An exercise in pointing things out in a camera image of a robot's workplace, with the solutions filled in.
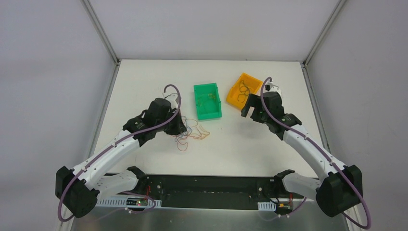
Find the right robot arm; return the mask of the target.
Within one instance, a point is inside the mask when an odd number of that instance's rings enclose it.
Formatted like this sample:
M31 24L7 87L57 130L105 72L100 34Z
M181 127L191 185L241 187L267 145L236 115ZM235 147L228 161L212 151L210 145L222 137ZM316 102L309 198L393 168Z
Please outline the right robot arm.
M318 145L302 122L293 114L287 114L277 92L265 92L260 96L250 94L241 115L267 125L270 132L291 146L314 170L317 178L302 176L286 170L275 176L273 191L279 197L296 193L317 202L329 217L358 205L366 205L363 199L362 173L355 166L348 166Z

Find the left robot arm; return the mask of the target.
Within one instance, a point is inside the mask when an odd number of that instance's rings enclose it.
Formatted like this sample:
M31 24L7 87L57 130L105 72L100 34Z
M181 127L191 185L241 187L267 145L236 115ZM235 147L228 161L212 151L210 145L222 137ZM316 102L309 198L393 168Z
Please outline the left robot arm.
M186 131L181 120L181 98L170 94L153 100L149 108L131 118L103 150L73 168L61 167L56 172L55 195L60 200L58 218L63 218L62 207L71 217L81 218L98 202L118 193L148 194L147 175L136 166L108 176L107 172L120 160L134 153L159 132L179 135Z

